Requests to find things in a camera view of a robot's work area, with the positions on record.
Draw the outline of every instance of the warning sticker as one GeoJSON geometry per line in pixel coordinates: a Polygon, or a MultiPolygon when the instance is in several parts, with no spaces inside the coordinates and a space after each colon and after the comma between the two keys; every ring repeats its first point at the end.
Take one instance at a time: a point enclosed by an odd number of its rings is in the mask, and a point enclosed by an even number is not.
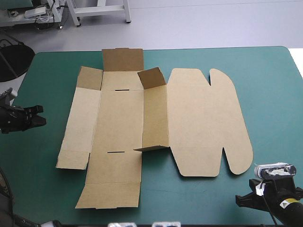
{"type": "Polygon", "coordinates": [[[299,201],[296,200],[296,199],[286,199],[286,200],[284,200],[284,201],[282,201],[280,203],[280,207],[282,207],[283,209],[285,209],[289,204],[291,204],[293,202],[299,202],[299,201]]]}

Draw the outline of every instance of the robotic arm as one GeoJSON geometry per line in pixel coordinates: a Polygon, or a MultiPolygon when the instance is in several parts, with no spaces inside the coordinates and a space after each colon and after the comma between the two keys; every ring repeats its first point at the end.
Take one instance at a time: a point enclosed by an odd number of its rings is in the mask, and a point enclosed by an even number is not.
{"type": "Polygon", "coordinates": [[[12,88],[0,93],[0,130],[1,133],[12,131],[25,131],[34,127],[46,125],[46,119],[38,116],[43,113],[43,107],[36,105],[22,108],[21,106],[11,106],[12,88]]]}

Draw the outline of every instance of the green table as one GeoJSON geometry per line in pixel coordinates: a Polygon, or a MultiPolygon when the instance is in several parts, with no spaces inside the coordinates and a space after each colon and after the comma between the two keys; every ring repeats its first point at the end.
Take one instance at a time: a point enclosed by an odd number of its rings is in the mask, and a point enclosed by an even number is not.
{"type": "Polygon", "coordinates": [[[43,105],[47,125],[0,135],[0,166],[15,195],[14,211],[36,222],[150,224],[271,224],[270,215],[235,204],[250,192],[254,163],[289,162],[303,186],[303,80],[284,47],[144,51],[145,68],[159,66],[168,80],[172,68],[224,71],[237,89],[254,149],[251,168],[230,173],[222,159],[218,177],[182,177],[168,150],[143,154],[138,208],[76,210],[86,171],[55,169],[81,65],[102,69],[101,52],[49,52],[34,58],[14,104],[43,105]]]}

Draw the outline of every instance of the cardboard flap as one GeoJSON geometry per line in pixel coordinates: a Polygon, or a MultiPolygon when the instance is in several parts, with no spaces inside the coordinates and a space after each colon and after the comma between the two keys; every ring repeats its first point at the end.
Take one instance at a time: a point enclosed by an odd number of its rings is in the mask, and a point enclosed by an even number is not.
{"type": "Polygon", "coordinates": [[[234,174],[244,173],[251,165],[253,150],[232,80],[222,71],[210,70],[215,99],[220,100],[223,122],[221,138],[229,167],[234,174]]]}
{"type": "Polygon", "coordinates": [[[57,168],[86,168],[92,150],[100,98],[101,91],[76,88],[57,168]]]}
{"type": "Polygon", "coordinates": [[[138,72],[138,75],[144,89],[166,85],[159,67],[138,72]]]}
{"type": "Polygon", "coordinates": [[[76,208],[138,207],[140,182],[87,183],[76,208]]]}
{"type": "Polygon", "coordinates": [[[142,71],[144,69],[142,49],[103,49],[102,54],[104,71],[142,71]]]}
{"type": "Polygon", "coordinates": [[[56,168],[86,169],[89,153],[81,151],[60,150],[56,168]]]}
{"type": "Polygon", "coordinates": [[[183,176],[217,176],[225,147],[233,173],[245,172],[252,162],[231,80],[211,70],[211,84],[200,70],[173,69],[167,85],[169,144],[183,176]]]}
{"type": "Polygon", "coordinates": [[[161,150],[161,149],[166,149],[166,148],[168,148],[168,147],[161,146],[161,145],[156,145],[156,146],[152,146],[152,147],[138,148],[138,149],[134,149],[134,150],[141,151],[141,152],[146,152],[146,151],[161,150]]]}
{"type": "Polygon", "coordinates": [[[104,72],[102,81],[103,91],[142,90],[143,86],[137,71],[104,72]]]}
{"type": "Polygon", "coordinates": [[[101,90],[103,70],[81,66],[77,87],[101,90]]]}
{"type": "Polygon", "coordinates": [[[166,85],[144,90],[142,148],[169,147],[166,85]]]}
{"type": "Polygon", "coordinates": [[[137,151],[91,154],[85,183],[141,182],[141,161],[137,151]]]}

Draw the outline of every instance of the cardboard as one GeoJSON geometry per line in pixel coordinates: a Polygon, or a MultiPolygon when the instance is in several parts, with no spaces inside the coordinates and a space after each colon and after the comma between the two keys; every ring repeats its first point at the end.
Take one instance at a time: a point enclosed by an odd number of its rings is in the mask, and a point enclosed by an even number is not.
{"type": "Polygon", "coordinates": [[[85,187],[76,208],[138,207],[141,184],[143,69],[140,49],[103,50],[100,109],[85,187]]]}
{"type": "Polygon", "coordinates": [[[77,87],[101,90],[102,70],[82,66],[77,79],[77,87]]]}
{"type": "Polygon", "coordinates": [[[223,149],[233,173],[249,168],[252,147],[227,75],[212,69],[210,85],[200,70],[173,69],[166,85],[159,68],[141,71],[141,49],[102,52],[103,76],[81,68],[58,156],[57,167],[76,169],[89,158],[76,208],[137,207],[143,151],[170,147],[183,176],[217,176],[223,149]]]}
{"type": "Polygon", "coordinates": [[[103,49],[102,54],[104,71],[142,71],[144,69],[142,49],[103,49]]]}
{"type": "Polygon", "coordinates": [[[97,123],[102,73],[88,67],[80,69],[57,168],[86,169],[97,123]]]}
{"type": "Polygon", "coordinates": [[[167,85],[169,145],[183,176],[217,176],[223,148],[234,174],[252,162],[235,87],[219,70],[210,78],[211,85],[200,70],[173,69],[167,85]]]}

